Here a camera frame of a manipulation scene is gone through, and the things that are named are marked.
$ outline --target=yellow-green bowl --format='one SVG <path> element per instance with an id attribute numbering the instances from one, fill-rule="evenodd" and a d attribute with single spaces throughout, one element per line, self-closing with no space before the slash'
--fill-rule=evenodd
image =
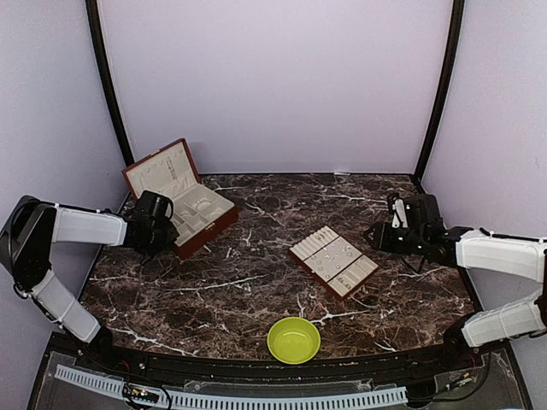
<path id="1" fill-rule="evenodd" d="M 277 360 L 300 365 L 319 351 L 321 336 L 313 323 L 302 318 L 284 318 L 268 332 L 268 349 Z"/>

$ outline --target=marble table surface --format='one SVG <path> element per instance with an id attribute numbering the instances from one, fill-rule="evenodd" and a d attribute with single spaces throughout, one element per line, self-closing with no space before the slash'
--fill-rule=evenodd
<path id="1" fill-rule="evenodd" d="M 408 176 L 217 175 L 203 183 L 236 204 L 239 220 L 189 260 L 165 251 L 141 266 L 130 249 L 99 255 L 81 301 L 116 345 L 268 360 L 270 326 L 301 316 L 320 330 L 316 357 L 341 358 L 439 344 L 444 329 L 473 311 L 457 270 L 426 264 L 413 273 L 362 238 L 375 221 L 388 220 L 388 193 L 416 193 Z M 344 302 L 287 255 L 324 225 L 379 265 Z"/>

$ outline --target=brown jewelry box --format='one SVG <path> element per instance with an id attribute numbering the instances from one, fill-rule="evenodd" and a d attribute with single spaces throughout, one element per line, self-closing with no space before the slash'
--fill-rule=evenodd
<path id="1" fill-rule="evenodd" d="M 376 263 L 328 226 L 309 235 L 288 252 L 338 301 L 358 290 L 378 270 Z"/>
<path id="2" fill-rule="evenodd" d="M 233 202 L 200 183 L 188 144 L 182 138 L 122 171 L 135 199 L 144 190 L 173 201 L 171 221 L 179 232 L 174 252 L 187 259 L 238 219 Z"/>

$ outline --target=black cable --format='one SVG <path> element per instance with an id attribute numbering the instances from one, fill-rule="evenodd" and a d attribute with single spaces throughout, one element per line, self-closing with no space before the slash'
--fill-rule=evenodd
<path id="1" fill-rule="evenodd" d="M 85 357 L 87 359 L 91 360 L 93 363 L 95 363 L 97 366 L 101 367 L 102 369 L 106 370 L 107 372 L 114 373 L 114 374 L 117 374 L 117 375 L 122 376 L 122 377 L 131 376 L 133 378 L 140 378 L 141 380 L 144 380 L 147 384 L 150 384 L 152 387 L 154 387 L 156 384 L 158 384 L 158 382 L 155 382 L 151 378 L 147 378 L 146 376 L 141 376 L 140 374 L 134 374 L 134 373 L 130 373 L 130 372 L 120 372 L 118 370 L 110 369 L 110 368 L 106 367 L 105 365 L 101 364 L 100 362 L 98 362 L 97 360 L 93 359 L 92 354 L 90 352 L 86 351 L 85 349 L 82 349 L 82 352 L 85 353 Z M 171 410 L 171 407 L 173 406 L 173 399 L 171 398 L 171 395 L 168 393 L 168 391 L 165 389 L 165 387 L 163 387 L 161 384 L 159 385 L 159 389 L 161 389 L 163 391 L 163 394 L 168 399 L 167 410 Z"/>
<path id="2" fill-rule="evenodd" d="M 436 397 L 438 395 L 442 395 L 443 393 L 446 393 L 447 391 L 450 391 L 450 390 L 444 388 L 444 389 L 438 391 L 437 393 L 435 393 L 433 395 L 427 395 L 425 397 L 408 396 L 409 401 L 462 401 L 462 400 L 466 400 L 469 397 L 471 397 L 472 395 L 474 395 L 475 393 L 477 393 L 480 390 L 480 388 L 486 383 L 486 380 L 488 379 L 488 376 L 490 374 L 491 363 L 492 363 L 492 352 L 490 352 L 488 354 L 488 364 L 486 365 L 486 370 L 485 370 L 483 378 L 480 380 L 480 382 L 477 383 L 477 385 L 475 386 L 475 388 L 472 391 L 470 391 L 466 395 L 463 395 L 462 397 L 437 399 Z"/>

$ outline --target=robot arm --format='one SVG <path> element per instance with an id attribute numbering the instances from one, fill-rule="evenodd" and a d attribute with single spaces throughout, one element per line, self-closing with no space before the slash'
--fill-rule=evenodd
<path id="1" fill-rule="evenodd" d="M 376 223 L 364 234 L 374 249 L 422 255 L 422 261 L 447 267 L 483 268 L 544 282 L 547 243 L 543 239 L 461 226 L 447 230 L 433 195 L 406 199 L 391 196 L 388 206 L 393 221 Z M 504 338 L 538 334 L 546 326 L 547 301 L 539 290 L 500 308 L 465 318 L 445 332 L 444 341 L 475 348 Z"/>
<path id="2" fill-rule="evenodd" d="M 31 297 L 48 318 L 80 341 L 108 344 L 112 339 L 108 329 L 84 309 L 51 269 L 51 244 L 126 246 L 151 258 L 179 235 L 170 221 L 172 213 L 171 200 L 149 191 L 128 217 L 23 196 L 0 231 L 0 263 L 13 276 L 18 296 Z"/>

